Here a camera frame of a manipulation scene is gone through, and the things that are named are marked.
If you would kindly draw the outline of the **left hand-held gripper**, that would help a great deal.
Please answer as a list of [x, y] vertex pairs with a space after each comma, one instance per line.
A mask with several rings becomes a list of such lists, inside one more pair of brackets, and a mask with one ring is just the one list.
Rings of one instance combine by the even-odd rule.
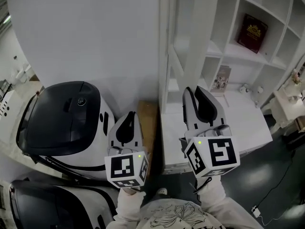
[[[134, 137], [137, 142], [128, 144]], [[117, 188], [142, 187], [149, 162], [136, 112], [130, 111], [115, 123], [109, 132], [109, 141], [108, 155], [104, 157], [107, 180]]]

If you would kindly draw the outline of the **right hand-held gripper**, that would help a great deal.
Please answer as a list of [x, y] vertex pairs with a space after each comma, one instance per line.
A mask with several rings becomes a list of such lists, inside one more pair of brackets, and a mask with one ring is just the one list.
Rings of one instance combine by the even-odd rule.
[[183, 121], [189, 131], [179, 140], [196, 178], [221, 176], [240, 165], [238, 143], [226, 125], [224, 108], [209, 91], [197, 86], [193, 93], [186, 87]]

